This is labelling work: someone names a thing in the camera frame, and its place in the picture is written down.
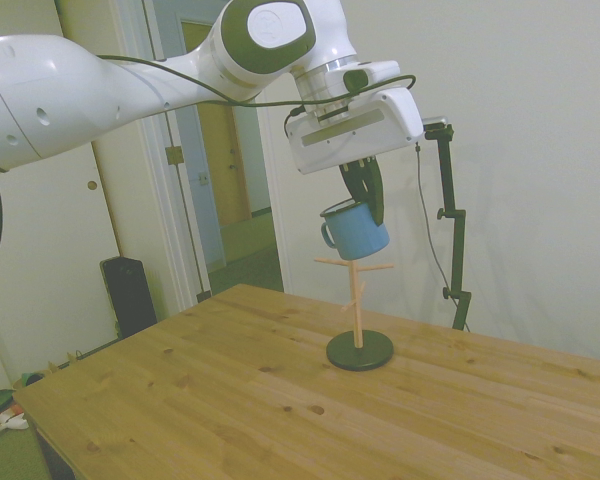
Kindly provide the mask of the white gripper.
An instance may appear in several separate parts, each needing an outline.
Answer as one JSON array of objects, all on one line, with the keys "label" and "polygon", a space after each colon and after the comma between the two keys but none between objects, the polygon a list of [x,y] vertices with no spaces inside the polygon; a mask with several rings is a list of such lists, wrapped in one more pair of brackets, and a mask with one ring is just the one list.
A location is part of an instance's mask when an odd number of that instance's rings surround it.
[{"label": "white gripper", "polygon": [[375,155],[406,147],[424,134],[415,100],[404,87],[353,101],[342,120],[321,126],[308,115],[290,122],[287,131],[296,168],[308,174],[340,165],[351,198],[368,203],[376,224],[384,222],[384,188]]}]

